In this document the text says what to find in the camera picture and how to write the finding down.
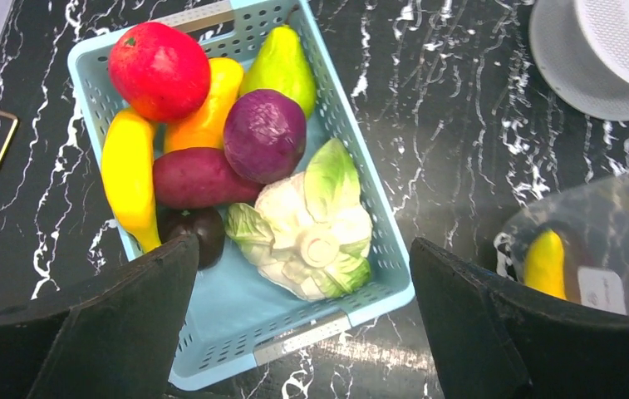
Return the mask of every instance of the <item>countertop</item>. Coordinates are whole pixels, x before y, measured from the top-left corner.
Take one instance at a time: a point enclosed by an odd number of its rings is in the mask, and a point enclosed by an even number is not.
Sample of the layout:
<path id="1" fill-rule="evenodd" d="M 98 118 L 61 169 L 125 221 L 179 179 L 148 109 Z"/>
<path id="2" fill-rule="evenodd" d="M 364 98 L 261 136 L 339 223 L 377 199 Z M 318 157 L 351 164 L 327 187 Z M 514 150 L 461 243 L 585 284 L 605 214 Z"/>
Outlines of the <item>countertop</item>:
<path id="1" fill-rule="evenodd" d="M 197 3 L 14 3 L 0 43 L 0 110 L 22 122 L 0 172 L 0 308 L 126 261 L 67 53 L 83 38 Z M 494 268 L 493 238 L 522 205 L 629 171 L 629 123 L 568 107 L 534 67 L 533 0 L 310 5 L 408 245 L 426 237 Z M 7 129 L 0 120 L 0 147 Z M 443 397 L 414 302 L 206 391 Z"/>

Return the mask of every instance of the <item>orange pepper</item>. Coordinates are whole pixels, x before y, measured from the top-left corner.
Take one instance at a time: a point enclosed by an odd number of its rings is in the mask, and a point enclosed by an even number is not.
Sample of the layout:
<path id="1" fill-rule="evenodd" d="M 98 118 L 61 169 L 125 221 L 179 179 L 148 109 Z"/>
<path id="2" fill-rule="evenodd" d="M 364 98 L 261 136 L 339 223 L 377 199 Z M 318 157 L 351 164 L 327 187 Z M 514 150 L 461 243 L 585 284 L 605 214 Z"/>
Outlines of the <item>orange pepper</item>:
<path id="1" fill-rule="evenodd" d="M 230 58 L 209 60 L 211 87 L 204 104 L 182 121 L 167 125 L 165 154 L 190 147 L 224 148 L 224 126 L 231 107 L 238 99 L 238 89 L 245 71 Z"/>

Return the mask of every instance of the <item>sticker label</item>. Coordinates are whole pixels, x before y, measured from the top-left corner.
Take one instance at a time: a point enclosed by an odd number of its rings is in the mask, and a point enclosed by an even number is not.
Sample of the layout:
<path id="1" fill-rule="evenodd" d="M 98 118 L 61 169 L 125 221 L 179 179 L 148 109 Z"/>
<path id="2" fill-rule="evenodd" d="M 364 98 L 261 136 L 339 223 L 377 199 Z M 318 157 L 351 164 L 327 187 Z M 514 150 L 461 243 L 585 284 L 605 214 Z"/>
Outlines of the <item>sticker label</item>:
<path id="1" fill-rule="evenodd" d="M 603 268 L 578 268 L 581 304 L 607 312 L 627 314 L 625 289 L 617 273 Z"/>

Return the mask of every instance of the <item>clear plastic bag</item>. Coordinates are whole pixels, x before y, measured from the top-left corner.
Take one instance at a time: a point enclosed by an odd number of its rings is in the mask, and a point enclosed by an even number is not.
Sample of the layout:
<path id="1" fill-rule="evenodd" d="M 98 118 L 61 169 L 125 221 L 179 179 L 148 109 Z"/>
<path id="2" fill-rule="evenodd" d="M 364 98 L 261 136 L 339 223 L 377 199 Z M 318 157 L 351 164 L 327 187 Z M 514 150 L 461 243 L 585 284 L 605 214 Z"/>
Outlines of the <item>clear plastic bag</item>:
<path id="1" fill-rule="evenodd" d="M 537 201 L 510 219 L 499 238 L 496 246 L 506 242 L 507 265 L 520 283 L 537 288 L 537 276 L 563 273 L 552 283 L 563 283 L 564 299 L 629 315 L 629 174 Z M 539 248 L 547 242 L 548 249 Z M 537 265 L 541 273 L 533 271 Z"/>

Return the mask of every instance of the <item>purple sweet potato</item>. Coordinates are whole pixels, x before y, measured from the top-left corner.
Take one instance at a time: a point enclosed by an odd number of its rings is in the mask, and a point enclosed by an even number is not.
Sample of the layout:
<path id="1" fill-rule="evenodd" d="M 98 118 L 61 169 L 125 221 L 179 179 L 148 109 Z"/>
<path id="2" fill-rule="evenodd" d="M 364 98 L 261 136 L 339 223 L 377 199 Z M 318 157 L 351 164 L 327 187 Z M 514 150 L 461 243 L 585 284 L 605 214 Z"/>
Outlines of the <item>purple sweet potato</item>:
<path id="1" fill-rule="evenodd" d="M 155 199 L 172 209 L 253 202 L 263 185 L 236 174 L 222 150 L 194 147 L 162 155 L 153 164 Z"/>

